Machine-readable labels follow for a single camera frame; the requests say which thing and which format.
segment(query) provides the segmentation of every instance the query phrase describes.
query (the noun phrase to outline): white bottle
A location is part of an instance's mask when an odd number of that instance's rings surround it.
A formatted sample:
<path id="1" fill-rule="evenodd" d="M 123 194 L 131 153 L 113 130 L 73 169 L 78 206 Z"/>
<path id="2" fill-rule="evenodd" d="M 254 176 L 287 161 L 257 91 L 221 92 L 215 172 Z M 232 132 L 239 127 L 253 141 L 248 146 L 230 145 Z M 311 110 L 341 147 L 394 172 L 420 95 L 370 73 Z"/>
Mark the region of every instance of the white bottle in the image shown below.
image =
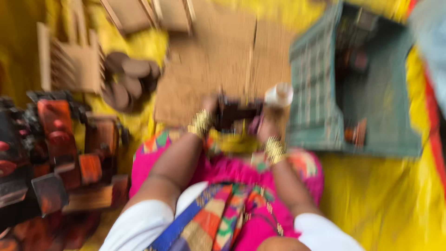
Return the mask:
<path id="1" fill-rule="evenodd" d="M 265 104 L 284 108 L 293 101 L 293 87 L 290 83 L 280 82 L 265 93 Z"/>

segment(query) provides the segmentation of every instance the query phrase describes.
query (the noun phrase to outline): teal wooden box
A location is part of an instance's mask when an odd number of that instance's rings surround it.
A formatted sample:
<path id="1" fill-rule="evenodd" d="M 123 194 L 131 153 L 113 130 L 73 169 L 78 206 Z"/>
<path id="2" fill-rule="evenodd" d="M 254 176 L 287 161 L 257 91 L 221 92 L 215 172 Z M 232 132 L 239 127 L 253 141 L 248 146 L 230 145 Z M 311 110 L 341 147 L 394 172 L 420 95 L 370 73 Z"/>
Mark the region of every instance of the teal wooden box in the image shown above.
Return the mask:
<path id="1" fill-rule="evenodd" d="M 369 69 L 335 82 L 336 31 L 341 15 L 358 8 L 339 3 L 290 46 L 293 102 L 289 147 L 375 156 L 419 156 L 421 137 L 410 126 L 405 61 L 413 46 L 408 29 L 379 18 L 365 45 Z M 367 119 L 362 149 L 344 140 L 344 122 Z"/>

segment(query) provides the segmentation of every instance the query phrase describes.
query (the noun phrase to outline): yellow cloth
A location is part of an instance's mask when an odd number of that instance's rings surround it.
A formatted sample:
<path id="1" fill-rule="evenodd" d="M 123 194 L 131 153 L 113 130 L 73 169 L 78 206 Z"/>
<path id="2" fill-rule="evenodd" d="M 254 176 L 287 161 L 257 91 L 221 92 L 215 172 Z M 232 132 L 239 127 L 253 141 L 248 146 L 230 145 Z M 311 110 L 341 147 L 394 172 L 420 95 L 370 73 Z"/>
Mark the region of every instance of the yellow cloth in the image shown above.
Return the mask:
<path id="1" fill-rule="evenodd" d="M 66 38 L 63 23 L 68 0 L 0 1 L 0 90 L 17 104 L 27 101 L 25 90 L 39 88 L 36 22 L 46 19 L 53 35 Z M 321 15 L 324 6 L 307 0 L 216 0 L 243 8 L 265 18 L 281 16 L 284 24 L 305 31 Z M 386 17 L 404 22 L 409 0 L 351 0 Z M 120 50 L 131 57 L 162 61 L 166 50 L 164 32 L 144 31 L 124 40 L 108 23 L 99 0 L 84 1 L 87 19 L 99 36 L 105 53 Z M 412 126 L 427 142 L 430 122 L 425 106 L 424 78 L 415 52 L 407 60 L 410 118 Z M 114 111 L 93 95 L 87 101 L 95 112 Z M 119 171 L 130 173 L 132 155 L 138 145 L 162 125 L 152 119 L 154 98 L 148 99 L 141 113 L 118 114 L 130 129 L 133 140 L 121 149 Z M 82 147 L 83 128 L 76 127 Z M 218 138 L 225 150 L 254 149 L 250 139 Z M 418 159 L 380 159 L 326 154 L 321 156 L 325 171 L 325 190 L 321 208 L 327 217 L 361 242 L 366 250 L 406 251 L 444 250 L 446 210 L 444 191 L 436 173 L 432 150 L 425 144 Z M 118 211 L 106 212 L 96 233 L 82 250 L 97 250 L 116 219 Z"/>

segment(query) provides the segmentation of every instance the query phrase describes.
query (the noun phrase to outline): bracelet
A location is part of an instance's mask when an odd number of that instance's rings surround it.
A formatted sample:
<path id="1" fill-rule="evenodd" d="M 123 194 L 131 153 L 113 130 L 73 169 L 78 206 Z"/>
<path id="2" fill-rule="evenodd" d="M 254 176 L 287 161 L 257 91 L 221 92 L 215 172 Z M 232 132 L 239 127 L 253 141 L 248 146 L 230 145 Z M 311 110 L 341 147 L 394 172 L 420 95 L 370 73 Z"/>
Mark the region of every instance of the bracelet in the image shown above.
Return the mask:
<path id="1" fill-rule="evenodd" d="M 206 111 L 199 111 L 192 122 L 187 126 L 187 131 L 196 134 L 203 139 L 214 122 L 214 116 Z"/>
<path id="2" fill-rule="evenodd" d="M 271 164 L 277 164 L 286 158 L 286 151 L 280 138 L 269 137 L 265 143 L 265 155 Z"/>

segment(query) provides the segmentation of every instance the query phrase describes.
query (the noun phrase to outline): stacked clay disc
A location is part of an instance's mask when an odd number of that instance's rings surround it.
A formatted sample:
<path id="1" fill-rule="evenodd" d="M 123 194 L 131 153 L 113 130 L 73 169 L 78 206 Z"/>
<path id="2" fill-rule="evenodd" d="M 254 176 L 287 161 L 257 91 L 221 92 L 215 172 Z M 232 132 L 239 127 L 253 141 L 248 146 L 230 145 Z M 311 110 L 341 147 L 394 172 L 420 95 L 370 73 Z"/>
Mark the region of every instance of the stacked clay disc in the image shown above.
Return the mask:
<path id="1" fill-rule="evenodd" d="M 155 91 L 161 76 L 155 61 L 131 59 L 122 52 L 107 55 L 105 70 L 106 83 L 102 97 L 105 103 L 122 113 L 132 112 L 135 102 L 144 93 Z"/>

